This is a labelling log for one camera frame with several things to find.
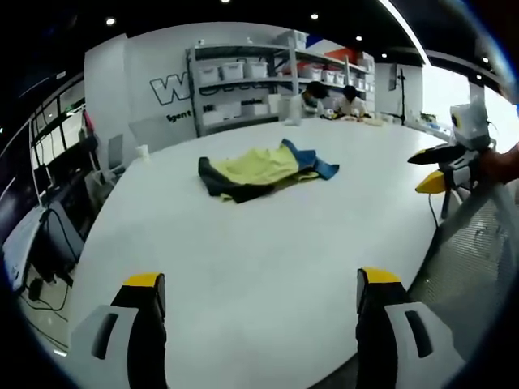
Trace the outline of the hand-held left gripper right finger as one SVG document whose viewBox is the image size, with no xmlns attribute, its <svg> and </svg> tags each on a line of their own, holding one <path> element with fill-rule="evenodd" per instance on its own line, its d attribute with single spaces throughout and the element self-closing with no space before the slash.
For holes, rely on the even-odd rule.
<svg viewBox="0 0 519 389">
<path fill-rule="evenodd" d="M 450 328 L 390 271 L 357 273 L 357 388 L 442 388 L 465 364 Z"/>
</svg>

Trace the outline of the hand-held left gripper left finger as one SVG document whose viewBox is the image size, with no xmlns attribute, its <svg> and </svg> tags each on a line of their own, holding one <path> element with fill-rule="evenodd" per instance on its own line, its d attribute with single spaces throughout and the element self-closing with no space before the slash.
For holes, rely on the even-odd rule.
<svg viewBox="0 0 519 389">
<path fill-rule="evenodd" d="M 78 388 L 166 388 L 165 275 L 128 278 L 71 333 Z"/>
</svg>

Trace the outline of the person's right hand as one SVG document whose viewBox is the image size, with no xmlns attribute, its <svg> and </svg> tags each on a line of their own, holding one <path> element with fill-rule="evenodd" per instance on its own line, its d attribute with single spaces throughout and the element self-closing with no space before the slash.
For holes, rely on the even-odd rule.
<svg viewBox="0 0 519 389">
<path fill-rule="evenodd" d="M 478 163 L 478 179 L 507 184 L 519 178 L 519 155 L 516 143 L 505 153 L 491 149 L 482 152 Z"/>
</svg>

